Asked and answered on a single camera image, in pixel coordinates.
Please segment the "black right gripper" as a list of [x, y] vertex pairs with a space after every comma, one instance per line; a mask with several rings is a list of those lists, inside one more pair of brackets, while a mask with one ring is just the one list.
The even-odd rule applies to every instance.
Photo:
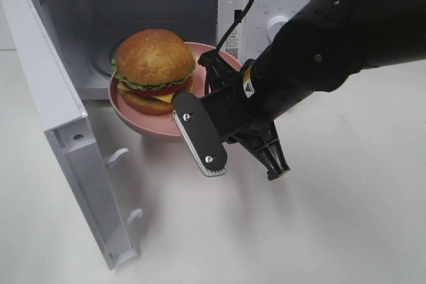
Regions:
[[239, 70], [216, 50], [201, 54], [198, 63], [206, 69], [205, 86], [210, 93], [201, 98], [221, 139], [239, 142], [267, 170], [269, 181], [290, 171], [273, 120], [250, 106], [244, 93], [244, 74], [255, 62], [248, 59]]

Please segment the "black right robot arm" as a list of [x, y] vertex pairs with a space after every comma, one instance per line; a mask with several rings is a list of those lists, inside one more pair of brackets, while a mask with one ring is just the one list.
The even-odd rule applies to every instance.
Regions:
[[239, 143], [286, 173], [274, 120], [313, 92], [331, 92], [363, 69], [425, 58], [425, 0], [310, 0], [256, 59], [232, 69], [202, 54], [205, 96], [196, 103], [192, 153], [206, 176], [224, 173], [223, 143]]

